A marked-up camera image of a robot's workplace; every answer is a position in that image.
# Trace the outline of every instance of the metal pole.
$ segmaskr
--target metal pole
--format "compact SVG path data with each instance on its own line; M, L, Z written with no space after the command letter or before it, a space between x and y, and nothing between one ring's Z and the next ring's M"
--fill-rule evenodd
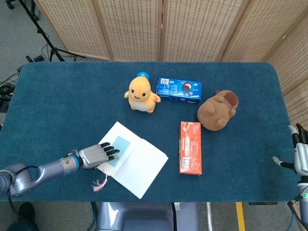
M23 6L23 8L25 9L25 11L27 12L28 16L30 17L31 21L34 23L34 25L37 27L38 33L40 33L44 39L46 40L46 42L48 43L48 45L50 46L51 50L56 51L56 48L53 46L53 44L50 42L50 40L48 39L48 37L46 36L45 32L43 31L43 29L39 26L39 24L37 23L37 21L35 20L35 18L33 17L33 15L31 14L30 10L27 8L27 6L25 5L25 3L23 2L23 0L19 0L20 4ZM58 52L55 52L55 55L58 57L58 59L61 62L64 62L64 58L61 57L61 55Z
M206 203L206 212L207 212L207 230L213 231L211 203L210 202Z

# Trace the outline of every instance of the yellow floor tape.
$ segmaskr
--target yellow floor tape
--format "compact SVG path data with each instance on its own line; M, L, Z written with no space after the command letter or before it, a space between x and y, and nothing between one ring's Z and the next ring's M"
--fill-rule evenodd
M245 231L245 222L243 214L242 202L236 202L237 221L239 224L239 231Z

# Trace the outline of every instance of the blue table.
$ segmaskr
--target blue table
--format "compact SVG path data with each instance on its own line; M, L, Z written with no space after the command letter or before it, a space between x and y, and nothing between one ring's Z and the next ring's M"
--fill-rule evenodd
M234 118L220 131L202 130L203 174L178 174L180 121L196 121L200 105L162 101L153 114L132 111L124 99L140 71L203 83L202 102L216 90L239 98ZM278 78L266 63L31 63L23 67L0 134L1 167L41 165L99 142L119 121L162 150L169 160L139 200L98 170L46 183L20 200L67 201L288 201L299 178L274 164L292 162L289 119Z

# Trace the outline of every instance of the robotic arm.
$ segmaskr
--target robotic arm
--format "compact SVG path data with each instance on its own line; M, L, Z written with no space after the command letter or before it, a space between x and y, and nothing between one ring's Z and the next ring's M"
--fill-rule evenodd
M294 163L280 161L275 156L273 156L273 160L281 167L294 170L301 177L301 181L297 184L299 195L295 198L300 204L301 219L293 208L295 200L290 201L288 205L300 223L308 230L308 132L300 124L296 124L296 126L298 131L293 126L289 126L294 145Z
M8 190L13 197L23 196L45 182L69 175L80 168L91 169L118 159L118 156L113 155L118 152L110 143L96 144L79 152L73 150L64 158L38 166L34 178L28 171L29 167L34 166L27 167L23 163L7 166L0 170L0 197Z

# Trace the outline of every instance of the robot finger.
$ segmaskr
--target robot finger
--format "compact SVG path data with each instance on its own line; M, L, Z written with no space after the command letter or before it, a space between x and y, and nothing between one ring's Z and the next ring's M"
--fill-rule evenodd
M297 128L298 128L298 136L299 136L299 141L301 143L307 144L307 139L306 139L306 133L305 133L305 129L303 128L303 126L301 126L300 124L296 124Z
M280 167L286 167L286 168L294 170L294 163L288 163L288 162L281 161L276 156L273 156L272 158L273 158L273 161Z
M104 147L106 147L106 146L108 146L108 145L110 145L110 143L109 143L109 142L102 143L102 144L101 144L101 147L102 147L102 148L104 148Z
M108 146L108 147L105 147L105 148L104 148L104 151L107 152L107 151L112 150L112 149L114 149L113 146Z
M290 129L291 134L292 134L293 146L295 148L296 144L300 143L299 136L298 136L298 131L296 130L296 128L294 128L291 125L289 125L289 129Z
M118 160L118 159L119 159L119 157L117 155L112 155L112 156L108 157L108 161L109 160Z
M107 156L110 156L110 155L113 155L113 154L119 153L119 152L120 152L120 150L114 149L114 150L111 150L111 151L106 152L106 154L107 154Z
M306 136L306 141L308 143L308 131L306 129L304 129L304 133L305 133L305 136Z

